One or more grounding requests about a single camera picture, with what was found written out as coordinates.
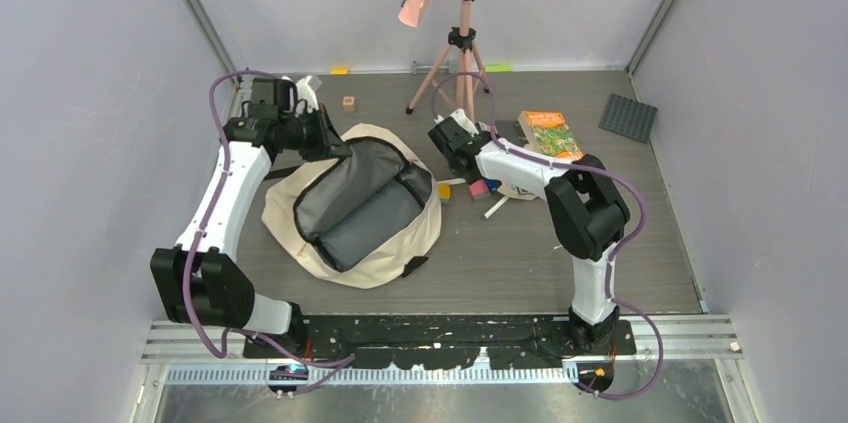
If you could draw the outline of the white patterned book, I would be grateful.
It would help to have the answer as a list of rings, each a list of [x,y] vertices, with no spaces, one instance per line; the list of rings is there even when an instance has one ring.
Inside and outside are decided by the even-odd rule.
[[[537,198],[534,193],[519,188],[512,184],[501,183],[500,186],[497,188],[497,191],[505,197],[511,199],[532,201]]]

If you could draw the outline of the beige canvas backpack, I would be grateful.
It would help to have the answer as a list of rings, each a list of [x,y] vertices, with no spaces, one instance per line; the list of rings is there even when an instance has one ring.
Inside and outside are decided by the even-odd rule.
[[[437,181],[390,130],[360,123],[351,156],[304,163],[271,186],[261,220],[312,276],[372,289],[429,259],[442,227]]]

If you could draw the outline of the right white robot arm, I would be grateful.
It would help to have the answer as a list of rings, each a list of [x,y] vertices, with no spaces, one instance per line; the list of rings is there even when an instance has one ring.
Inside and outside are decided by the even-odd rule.
[[[573,262],[568,326],[574,346],[596,353],[611,338],[620,309],[614,301],[615,251],[630,211],[600,160],[574,163],[510,143],[484,130],[463,110],[438,116],[428,133],[451,172],[469,183],[492,180],[546,202],[560,245]]]

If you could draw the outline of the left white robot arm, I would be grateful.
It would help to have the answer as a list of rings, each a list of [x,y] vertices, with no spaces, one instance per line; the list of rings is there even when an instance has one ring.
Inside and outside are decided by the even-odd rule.
[[[236,264],[250,204],[276,157],[289,150],[306,162],[346,158],[319,103],[321,81],[297,81],[248,71],[249,94],[238,115],[213,116],[220,137],[215,170],[190,223],[170,248],[158,248],[150,268],[166,316],[175,323],[268,334],[280,355],[298,355],[307,341],[295,323],[298,307],[256,292]]]

